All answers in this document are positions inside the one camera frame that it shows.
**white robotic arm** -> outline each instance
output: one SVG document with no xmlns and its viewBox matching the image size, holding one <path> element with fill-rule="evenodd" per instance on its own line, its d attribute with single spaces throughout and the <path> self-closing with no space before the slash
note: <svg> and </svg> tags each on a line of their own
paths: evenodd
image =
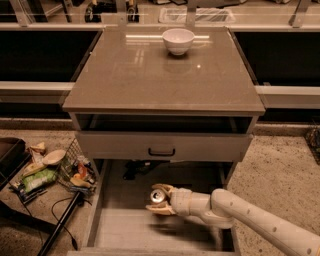
<svg viewBox="0 0 320 256">
<path fill-rule="evenodd" d="M 189 189 L 155 184 L 151 205 L 146 208 L 162 215 L 197 216 L 207 225 L 231 228 L 234 218 L 246 224 L 289 256 L 320 256 L 320 237 L 281 219 L 235 194 L 216 189 L 211 195 Z"/>
</svg>

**white bowl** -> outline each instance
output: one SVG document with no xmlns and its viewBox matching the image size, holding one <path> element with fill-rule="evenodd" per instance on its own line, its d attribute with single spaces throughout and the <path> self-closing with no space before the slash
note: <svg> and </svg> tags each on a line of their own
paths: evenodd
<svg viewBox="0 0 320 256">
<path fill-rule="evenodd" d="M 182 55 L 191 47 L 194 34 L 184 28 L 173 28 L 162 34 L 164 45 L 173 55 Z"/>
</svg>

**countertop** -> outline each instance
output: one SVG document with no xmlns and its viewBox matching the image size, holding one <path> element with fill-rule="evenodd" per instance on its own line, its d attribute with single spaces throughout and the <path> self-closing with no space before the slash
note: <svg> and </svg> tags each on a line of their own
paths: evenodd
<svg viewBox="0 0 320 256">
<path fill-rule="evenodd" d="M 64 110 L 264 113 L 227 28 L 193 28 L 195 40 L 183 56 L 165 48 L 166 29 L 106 28 Z"/>
</svg>

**gray cabinet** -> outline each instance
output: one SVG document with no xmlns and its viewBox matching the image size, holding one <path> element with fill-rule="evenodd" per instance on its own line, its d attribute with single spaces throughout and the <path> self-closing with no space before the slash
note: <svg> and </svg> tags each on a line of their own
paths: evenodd
<svg viewBox="0 0 320 256">
<path fill-rule="evenodd" d="M 238 254 L 233 231 L 208 231 L 194 220 L 185 220 L 191 226 L 182 219 L 160 220 L 144 209 L 153 183 L 208 193 L 226 186 L 265 111 L 226 28 L 194 28 L 194 43 L 180 57 L 163 45 L 166 29 L 106 28 L 63 106 L 83 152 L 104 166 L 84 239 L 86 255 L 174 255 L 182 247 L 192 255 Z M 168 163 L 125 181 L 125 161 L 132 159 Z M 163 227 L 170 227 L 168 236 Z M 207 230 L 205 237 L 213 240 L 192 241 L 185 235 L 193 228 Z M 217 239 L 220 247 L 213 249 Z M 226 251 L 223 241 L 230 245 Z"/>
</svg>

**drawer handle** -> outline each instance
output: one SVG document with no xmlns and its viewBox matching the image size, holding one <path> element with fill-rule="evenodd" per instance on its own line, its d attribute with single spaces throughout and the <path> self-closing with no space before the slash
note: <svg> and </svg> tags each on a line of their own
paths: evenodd
<svg viewBox="0 0 320 256">
<path fill-rule="evenodd" d="M 152 152 L 152 149 L 148 149 L 148 153 L 150 156 L 174 156 L 176 153 L 176 149 L 172 149 L 172 152 L 166 153 L 166 152 Z"/>
</svg>

